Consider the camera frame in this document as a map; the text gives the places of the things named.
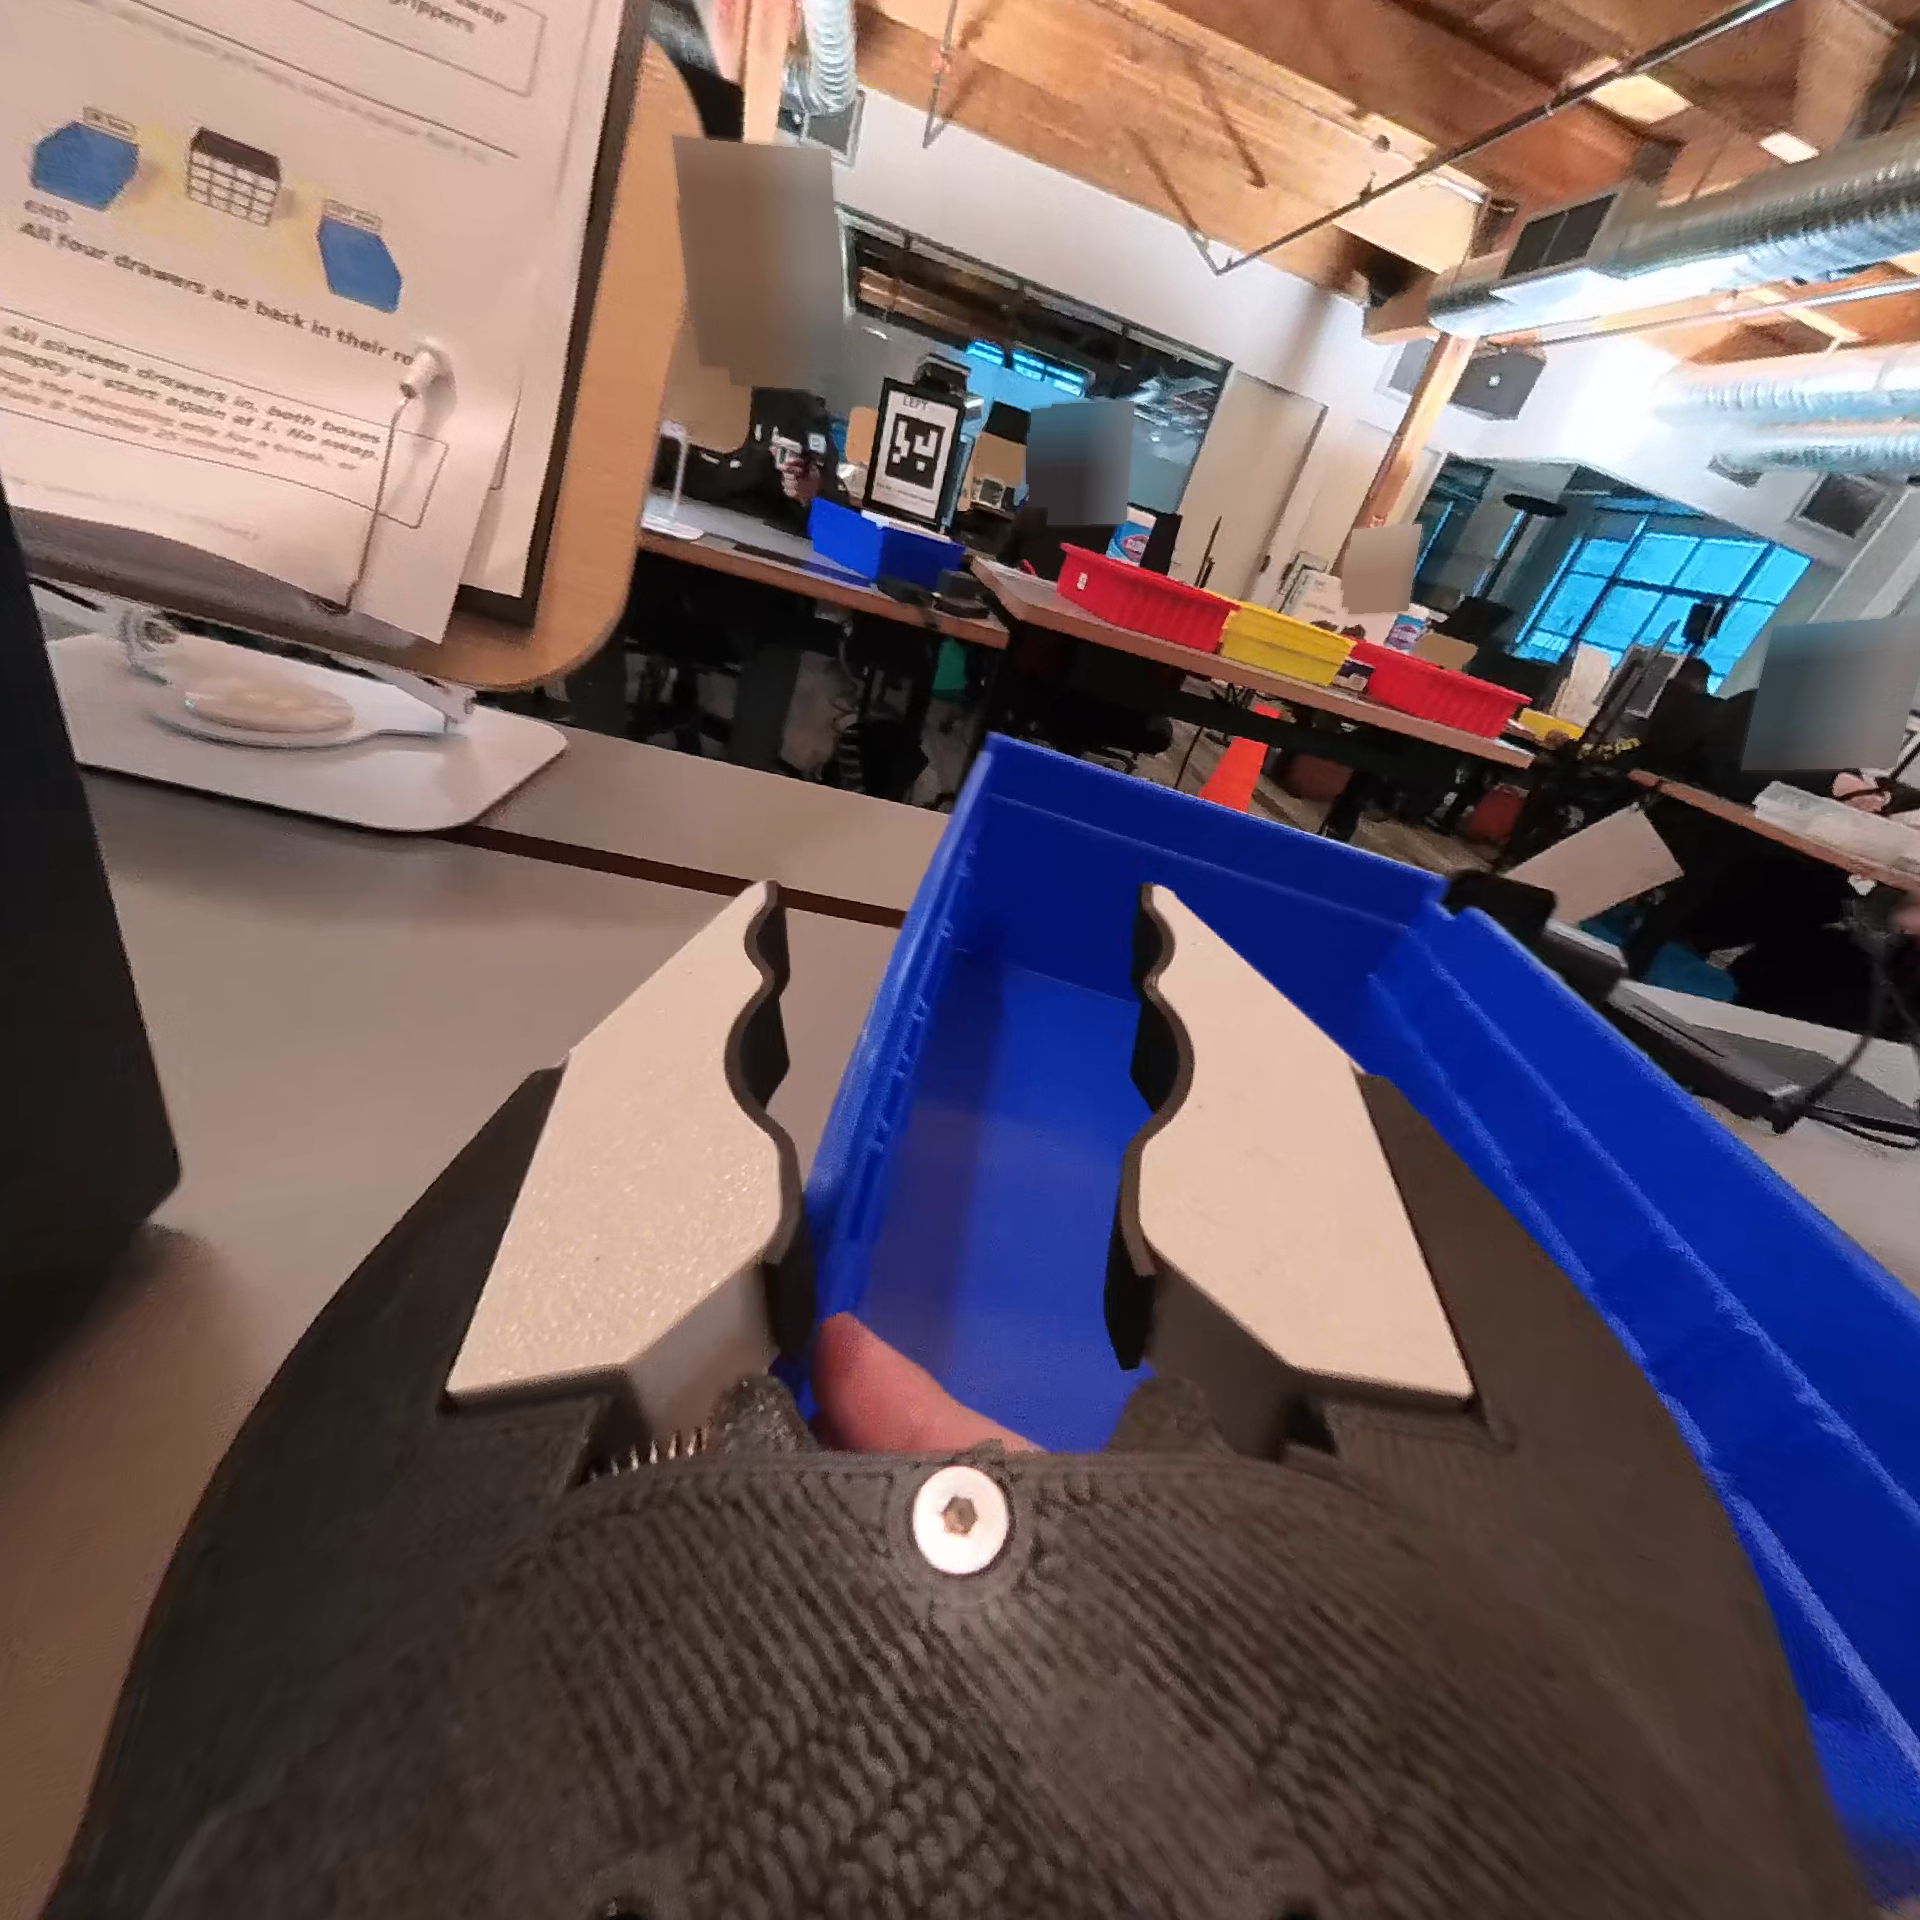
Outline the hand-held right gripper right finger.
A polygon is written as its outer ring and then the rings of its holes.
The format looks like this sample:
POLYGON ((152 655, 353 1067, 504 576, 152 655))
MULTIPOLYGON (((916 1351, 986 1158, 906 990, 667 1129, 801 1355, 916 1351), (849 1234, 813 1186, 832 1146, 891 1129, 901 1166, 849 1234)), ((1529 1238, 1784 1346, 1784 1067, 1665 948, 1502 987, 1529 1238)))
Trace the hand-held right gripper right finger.
POLYGON ((1330 1449, 1345 1408, 1473 1412, 1350 1054, 1165 884, 1137 900, 1134 990, 1120 1367, 1188 1387, 1233 1449, 1330 1449))

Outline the blue plastic bin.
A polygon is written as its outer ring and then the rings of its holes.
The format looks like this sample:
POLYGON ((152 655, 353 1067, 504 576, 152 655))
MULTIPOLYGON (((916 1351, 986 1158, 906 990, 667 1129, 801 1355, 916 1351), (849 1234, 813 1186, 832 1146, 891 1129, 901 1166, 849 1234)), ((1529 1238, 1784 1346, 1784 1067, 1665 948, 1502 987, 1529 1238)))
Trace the blue plastic bin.
POLYGON ((1913 1899, 1916 1298, 1437 878, 997 739, 806 1178, 824 1308, 1042 1444, 1109 1436, 1145 883, 1405 1092, 1646 1367, 1756 1563, 1867 1883, 1913 1899))

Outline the wooden table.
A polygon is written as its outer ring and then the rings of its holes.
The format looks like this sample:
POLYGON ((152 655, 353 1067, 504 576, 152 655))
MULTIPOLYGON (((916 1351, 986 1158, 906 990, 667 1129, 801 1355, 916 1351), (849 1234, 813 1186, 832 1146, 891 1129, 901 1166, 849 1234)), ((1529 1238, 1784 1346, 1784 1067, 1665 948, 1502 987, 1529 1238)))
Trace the wooden table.
POLYGON ((956 615, 933 603, 909 603, 818 559, 806 542, 784 530, 701 503, 664 510, 649 503, 641 518, 638 551, 997 655, 1010 644, 995 614, 956 615))
POLYGON ((998 564, 997 560, 972 559, 972 570, 1009 628, 1021 626, 1059 633, 1069 640, 1099 647, 1109 655, 1176 668, 1192 680, 1204 680, 1222 688, 1242 688, 1252 694, 1258 700, 1276 703, 1288 710, 1330 714, 1338 723, 1350 729, 1371 729, 1413 739, 1426 747, 1453 758, 1473 758, 1507 770, 1528 770, 1538 758, 1533 747, 1525 747, 1515 739, 1474 734, 1425 714, 1380 705, 1370 694, 1341 686, 1322 688, 1301 680, 1276 675, 1256 663, 1206 655, 1172 640, 1123 628, 1088 614, 1073 600, 1062 600, 1057 584, 1046 584, 1037 576, 1020 571, 1018 567, 998 564))

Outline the dark flat pad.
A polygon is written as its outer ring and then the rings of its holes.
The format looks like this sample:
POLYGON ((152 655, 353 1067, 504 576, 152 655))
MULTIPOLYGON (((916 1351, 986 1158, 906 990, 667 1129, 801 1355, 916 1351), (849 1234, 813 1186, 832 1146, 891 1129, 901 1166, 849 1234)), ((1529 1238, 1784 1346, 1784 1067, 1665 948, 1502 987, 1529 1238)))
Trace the dark flat pad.
POLYGON ((1916 1106, 1859 1072, 1866 1041, 1834 1062, 1805 1047, 1693 1025, 1627 987, 1618 987, 1601 1016, 1680 1089, 1739 1121, 1762 1122, 1777 1136, 1812 1121, 1869 1143, 1917 1147, 1916 1106))

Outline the person's right hand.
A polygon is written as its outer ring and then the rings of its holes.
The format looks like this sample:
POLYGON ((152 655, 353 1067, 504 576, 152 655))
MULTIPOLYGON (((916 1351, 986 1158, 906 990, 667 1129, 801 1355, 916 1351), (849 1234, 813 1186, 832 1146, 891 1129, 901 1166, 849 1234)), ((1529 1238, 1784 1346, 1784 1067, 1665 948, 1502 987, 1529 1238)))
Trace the person's right hand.
POLYGON ((824 1322, 811 1364, 811 1428, 829 1449, 960 1456, 1030 1455, 1033 1443, 966 1408, 850 1313, 824 1322))

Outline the black clip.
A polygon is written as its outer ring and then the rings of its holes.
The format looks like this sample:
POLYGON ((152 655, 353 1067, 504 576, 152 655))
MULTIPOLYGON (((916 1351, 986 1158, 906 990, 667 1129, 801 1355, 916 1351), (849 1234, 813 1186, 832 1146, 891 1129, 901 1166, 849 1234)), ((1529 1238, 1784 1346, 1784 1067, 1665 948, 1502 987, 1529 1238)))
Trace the black clip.
POLYGON ((1556 895, 1491 871, 1461 871, 1450 878, 1443 908, 1456 916, 1480 912, 1515 945, 1536 951, 1556 915, 1556 895))

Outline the black drawer cabinet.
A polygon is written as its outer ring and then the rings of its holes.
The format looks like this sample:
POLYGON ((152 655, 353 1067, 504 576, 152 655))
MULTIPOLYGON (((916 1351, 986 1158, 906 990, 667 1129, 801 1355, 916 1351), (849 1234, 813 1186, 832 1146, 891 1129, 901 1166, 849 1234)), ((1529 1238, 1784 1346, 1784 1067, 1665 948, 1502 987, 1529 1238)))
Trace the black drawer cabinet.
POLYGON ((90 1318, 180 1180, 27 562, 3 512, 3 1387, 90 1318))

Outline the wooden display board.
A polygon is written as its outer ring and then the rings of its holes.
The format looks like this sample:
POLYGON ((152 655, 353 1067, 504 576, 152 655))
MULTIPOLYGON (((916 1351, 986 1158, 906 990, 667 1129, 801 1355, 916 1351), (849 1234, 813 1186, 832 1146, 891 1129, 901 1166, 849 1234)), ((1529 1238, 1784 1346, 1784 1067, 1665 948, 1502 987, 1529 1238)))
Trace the wooden display board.
POLYGON ((588 665, 618 633, 654 484, 666 382, 686 315, 676 140, 701 132, 688 84, 626 4, 592 217, 602 252, 571 390, 536 619, 460 610, 428 673, 525 690, 588 665))

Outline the grey card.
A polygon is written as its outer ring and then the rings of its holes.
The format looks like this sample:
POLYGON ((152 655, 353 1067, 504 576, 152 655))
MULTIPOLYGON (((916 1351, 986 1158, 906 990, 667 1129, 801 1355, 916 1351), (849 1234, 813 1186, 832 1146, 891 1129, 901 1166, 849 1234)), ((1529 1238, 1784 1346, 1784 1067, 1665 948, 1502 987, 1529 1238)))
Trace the grey card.
POLYGON ((1572 928, 1672 887, 1685 870, 1648 812, 1635 806, 1523 860, 1507 878, 1549 895, 1549 922, 1572 928))

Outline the clear acrylic holder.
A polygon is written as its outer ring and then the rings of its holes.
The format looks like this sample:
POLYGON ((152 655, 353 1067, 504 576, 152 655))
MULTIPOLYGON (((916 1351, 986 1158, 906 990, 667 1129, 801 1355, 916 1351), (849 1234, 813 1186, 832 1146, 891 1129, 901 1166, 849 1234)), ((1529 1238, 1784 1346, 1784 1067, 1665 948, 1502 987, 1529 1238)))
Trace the clear acrylic holder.
POLYGON ((152 686, 147 715, 163 729, 236 751, 328 752, 380 737, 452 737, 475 715, 475 694, 388 665, 372 682, 433 714, 416 723, 372 712, 328 668, 294 673, 246 647, 182 632, 169 615, 130 608, 112 635, 128 670, 152 686))

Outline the yellow plastic tray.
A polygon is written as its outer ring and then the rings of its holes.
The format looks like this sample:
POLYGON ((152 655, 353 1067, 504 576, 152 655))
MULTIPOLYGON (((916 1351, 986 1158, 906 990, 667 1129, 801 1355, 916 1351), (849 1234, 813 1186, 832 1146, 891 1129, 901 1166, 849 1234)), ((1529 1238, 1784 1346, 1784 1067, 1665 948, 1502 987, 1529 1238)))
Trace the yellow plastic tray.
POLYGON ((1330 688, 1346 670, 1355 640, 1329 626, 1259 603, 1236 603, 1221 626, 1216 656, 1265 675, 1330 688))

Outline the small blue tray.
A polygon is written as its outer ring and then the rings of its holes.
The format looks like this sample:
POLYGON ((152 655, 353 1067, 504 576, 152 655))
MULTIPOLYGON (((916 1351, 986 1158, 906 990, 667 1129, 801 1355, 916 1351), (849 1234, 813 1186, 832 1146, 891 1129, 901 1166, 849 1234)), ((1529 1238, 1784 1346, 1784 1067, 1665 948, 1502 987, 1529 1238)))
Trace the small blue tray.
POLYGON ((970 551, 920 526, 858 512, 825 497, 806 510, 806 539, 818 562, 869 586, 899 584, 938 593, 950 571, 970 571, 970 551))

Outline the framed marker sign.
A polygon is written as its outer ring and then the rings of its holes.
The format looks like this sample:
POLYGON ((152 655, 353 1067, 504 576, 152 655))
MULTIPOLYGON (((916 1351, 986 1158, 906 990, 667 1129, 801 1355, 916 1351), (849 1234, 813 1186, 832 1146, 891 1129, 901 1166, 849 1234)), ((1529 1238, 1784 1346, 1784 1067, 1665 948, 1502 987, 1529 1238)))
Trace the framed marker sign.
POLYGON ((859 507, 940 535, 964 419, 966 390, 882 380, 859 507))

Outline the large window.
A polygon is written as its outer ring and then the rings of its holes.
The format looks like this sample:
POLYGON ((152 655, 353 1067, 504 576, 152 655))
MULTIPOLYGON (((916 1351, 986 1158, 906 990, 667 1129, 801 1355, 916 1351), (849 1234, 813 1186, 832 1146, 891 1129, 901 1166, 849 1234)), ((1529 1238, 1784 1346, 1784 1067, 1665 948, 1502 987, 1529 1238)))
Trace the large window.
POLYGON ((1788 544, 1729 532, 1701 518, 1605 512, 1571 539, 1508 650, 1558 663, 1579 647, 1621 660, 1635 647, 1677 652, 1693 608, 1716 607, 1718 624, 1699 647, 1718 690, 1764 626, 1829 571, 1788 544))

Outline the grey desk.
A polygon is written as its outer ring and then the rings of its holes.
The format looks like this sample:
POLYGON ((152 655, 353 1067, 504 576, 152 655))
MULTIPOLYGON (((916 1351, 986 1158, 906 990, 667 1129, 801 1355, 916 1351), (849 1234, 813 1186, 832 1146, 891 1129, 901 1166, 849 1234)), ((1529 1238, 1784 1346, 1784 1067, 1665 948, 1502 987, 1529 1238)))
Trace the grey desk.
POLYGON ((265 1467, 293 1531, 244 1652, 242 1712, 302 1684, 382 1611, 333 1482, 398 1489, 372 1436, 401 1370, 401 1284, 368 1264, 520 1090, 742 890, 776 880, 790 980, 772 1116, 811 1172, 896 932, 796 906, 776 860, 723 892, 604 878, 444 838, 355 835, 93 775, 86 802, 149 1026, 180 1180, 86 1319, 4 1400, 4 1915, 42 1915, 182 1535, 234 1439, 353 1275, 376 1304, 316 1387, 344 1436, 265 1467))

